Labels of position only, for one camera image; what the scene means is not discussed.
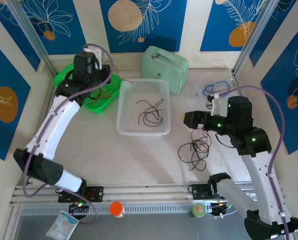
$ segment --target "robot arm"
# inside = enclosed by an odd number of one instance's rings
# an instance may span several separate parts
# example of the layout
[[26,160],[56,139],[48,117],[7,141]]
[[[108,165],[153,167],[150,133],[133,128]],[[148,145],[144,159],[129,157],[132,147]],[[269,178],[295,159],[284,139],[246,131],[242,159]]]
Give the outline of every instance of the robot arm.
[[[28,176],[43,181],[51,186],[67,189],[81,196],[85,195],[86,181],[64,170],[62,165],[52,160],[58,143],[69,122],[78,112],[84,100],[90,97],[91,93],[79,95],[71,99],[61,106],[56,114],[54,110],[72,94],[95,87],[99,85],[103,79],[106,79],[108,69],[100,68],[99,61],[92,52],[80,52],[74,57],[74,69],[70,71],[66,75],[65,80],[59,84],[50,112],[42,126],[24,150],[18,148],[14,153],[15,160],[21,170],[24,171],[29,155],[34,147],[36,147],[29,166]],[[36,145],[38,136],[52,115],[53,118],[46,128],[40,143]]]
[[[228,99],[227,117],[219,116],[219,109],[212,112],[193,111],[184,116],[184,123],[196,129],[203,124],[206,131],[215,131],[220,135],[228,135],[232,145],[245,163],[255,193],[254,202],[244,192],[237,188],[226,173],[210,177],[207,192],[220,194],[226,198],[244,218],[244,225],[253,240],[266,240],[284,234],[281,217],[285,217],[290,233],[298,231],[298,219],[292,217],[291,212],[283,202],[283,212],[279,211],[276,196],[271,188],[268,167],[271,160],[271,145],[264,130],[253,126],[252,105],[248,98],[233,96]],[[270,175],[275,186],[278,180],[274,169]],[[278,196],[283,195],[278,187]]]

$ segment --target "white packet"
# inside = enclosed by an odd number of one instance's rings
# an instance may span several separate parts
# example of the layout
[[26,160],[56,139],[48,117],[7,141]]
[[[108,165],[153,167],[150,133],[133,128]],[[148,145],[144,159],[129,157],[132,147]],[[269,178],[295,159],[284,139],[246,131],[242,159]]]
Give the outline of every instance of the white packet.
[[47,232],[47,236],[54,240],[69,240],[74,229],[77,227],[79,220],[61,211],[57,219]]

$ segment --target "green plastic tray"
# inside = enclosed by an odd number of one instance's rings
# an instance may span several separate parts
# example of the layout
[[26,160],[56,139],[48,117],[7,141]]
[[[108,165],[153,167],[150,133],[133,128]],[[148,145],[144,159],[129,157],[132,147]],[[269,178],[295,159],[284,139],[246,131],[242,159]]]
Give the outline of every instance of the green plastic tray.
[[[59,74],[57,74],[54,79],[53,79],[53,84],[55,87],[58,87],[60,82],[62,82],[65,78],[65,75],[73,69],[73,63],[67,66],[63,71],[61,71]],[[120,85],[121,85],[122,79],[118,77],[117,75],[113,74],[111,77],[111,83],[105,84],[102,88],[101,91],[103,94],[101,96],[107,96],[111,95],[112,97],[110,98],[105,98],[105,99],[97,99],[96,101],[87,98],[85,99],[83,106],[92,111],[95,112],[96,114],[101,114],[103,111],[116,99],[119,97],[120,93]],[[92,92],[91,97],[96,98],[98,96],[98,91]]]

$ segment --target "green bag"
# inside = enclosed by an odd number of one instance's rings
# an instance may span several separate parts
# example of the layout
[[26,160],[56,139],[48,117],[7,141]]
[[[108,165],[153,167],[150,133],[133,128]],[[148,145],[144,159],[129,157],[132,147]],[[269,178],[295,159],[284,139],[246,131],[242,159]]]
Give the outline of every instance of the green bag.
[[189,62],[184,57],[150,46],[141,56],[141,78],[164,79],[171,94],[179,94],[185,84]]

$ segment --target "tangled wire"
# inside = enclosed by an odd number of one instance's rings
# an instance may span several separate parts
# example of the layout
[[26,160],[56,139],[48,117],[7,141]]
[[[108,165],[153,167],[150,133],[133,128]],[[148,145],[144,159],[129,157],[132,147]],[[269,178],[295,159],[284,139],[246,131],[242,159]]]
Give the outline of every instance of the tangled wire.
[[[198,139],[193,139],[193,132],[195,130],[200,130],[202,131],[202,137],[198,138]],[[207,162],[205,161],[205,159],[209,156],[209,149],[211,147],[212,144],[212,140],[211,137],[209,135],[208,132],[202,130],[202,129],[194,129],[191,132],[191,140],[192,142],[188,142],[185,143],[184,145],[182,145],[181,147],[179,147],[178,150],[178,156],[180,158],[180,160],[186,164],[192,164],[193,167],[189,170],[192,171],[193,169],[197,169],[198,171],[202,172],[206,169],[207,167]],[[182,159],[181,155],[180,155],[180,150],[184,147],[184,146],[188,146],[190,145],[190,152],[193,151],[192,155],[191,155],[191,160],[190,161],[185,161]],[[203,168],[199,168],[198,165],[200,162],[204,163]]]
[[157,102],[155,105],[151,105],[151,103],[149,103],[146,100],[140,100],[138,101],[136,104],[140,103],[140,102],[146,102],[148,105],[150,105],[149,108],[147,108],[143,113],[141,113],[138,117],[138,124],[140,124],[140,117],[143,115],[143,123],[148,126],[148,127],[158,127],[163,123],[163,117],[161,117],[160,115],[160,111],[162,111],[162,109],[158,109],[159,105],[163,103],[164,99],[161,99],[159,102]]

